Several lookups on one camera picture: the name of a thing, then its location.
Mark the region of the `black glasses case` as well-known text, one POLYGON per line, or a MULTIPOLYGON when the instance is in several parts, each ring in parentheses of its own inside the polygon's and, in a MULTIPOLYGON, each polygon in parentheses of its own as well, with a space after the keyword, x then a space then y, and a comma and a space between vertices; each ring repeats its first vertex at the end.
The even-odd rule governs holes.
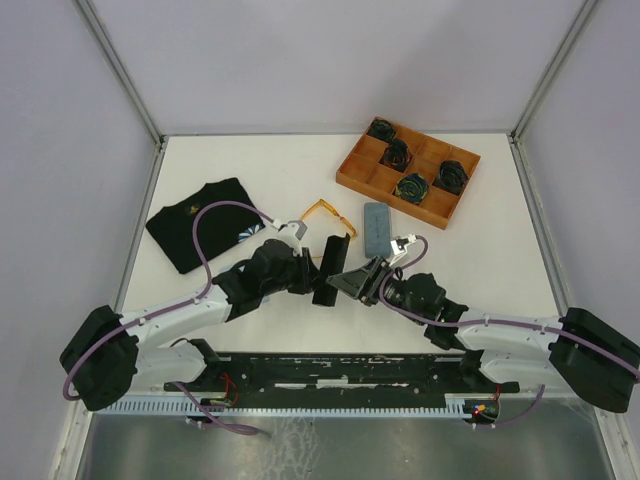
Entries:
POLYGON ((351 236, 348 233, 343 236, 331 235, 327 238, 319 269, 323 283, 314 291, 313 305, 335 306, 338 290, 327 283, 327 278, 343 272, 350 240, 351 236))

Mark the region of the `orange sunglasses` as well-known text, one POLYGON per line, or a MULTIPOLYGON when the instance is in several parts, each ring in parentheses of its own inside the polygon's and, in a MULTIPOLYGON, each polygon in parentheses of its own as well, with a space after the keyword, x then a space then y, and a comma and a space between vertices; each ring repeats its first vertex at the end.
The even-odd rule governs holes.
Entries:
POLYGON ((323 257, 326 241, 331 236, 348 237, 352 242, 358 232, 351 222, 338 212, 329 202, 319 199, 311 205, 300 217, 308 231, 304 237, 304 244, 309 247, 312 258, 319 261, 323 257))

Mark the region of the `grey-blue glasses case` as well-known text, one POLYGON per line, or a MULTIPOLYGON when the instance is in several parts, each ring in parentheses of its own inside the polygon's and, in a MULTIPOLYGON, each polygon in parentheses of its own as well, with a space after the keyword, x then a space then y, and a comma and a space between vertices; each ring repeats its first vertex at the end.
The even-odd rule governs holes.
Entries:
POLYGON ((381 202, 367 202, 364 215, 364 255, 367 259, 391 255, 391 217, 389 206, 381 202))

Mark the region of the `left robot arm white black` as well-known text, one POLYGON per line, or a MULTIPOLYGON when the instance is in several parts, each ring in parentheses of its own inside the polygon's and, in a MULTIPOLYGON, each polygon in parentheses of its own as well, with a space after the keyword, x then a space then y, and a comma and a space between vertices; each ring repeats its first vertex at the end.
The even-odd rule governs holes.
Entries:
POLYGON ((212 278, 197 296, 128 313, 97 307, 60 355, 67 373, 63 396, 99 411, 131 391, 174 381, 212 389, 221 378, 212 348, 198 339, 176 347, 171 341, 244 316, 274 293, 309 294, 325 278, 308 249, 296 252, 272 239, 212 278))

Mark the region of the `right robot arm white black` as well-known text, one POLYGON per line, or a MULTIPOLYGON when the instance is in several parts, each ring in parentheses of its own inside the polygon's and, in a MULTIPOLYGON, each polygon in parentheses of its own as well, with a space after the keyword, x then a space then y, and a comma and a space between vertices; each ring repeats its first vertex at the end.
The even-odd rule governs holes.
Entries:
POLYGON ((568 389, 597 408, 624 413, 639 383, 638 345, 583 308, 552 317, 491 314, 448 299, 433 275, 405 276, 380 258, 327 283, 425 326, 437 347, 463 351, 459 379, 472 391, 513 382, 568 389))

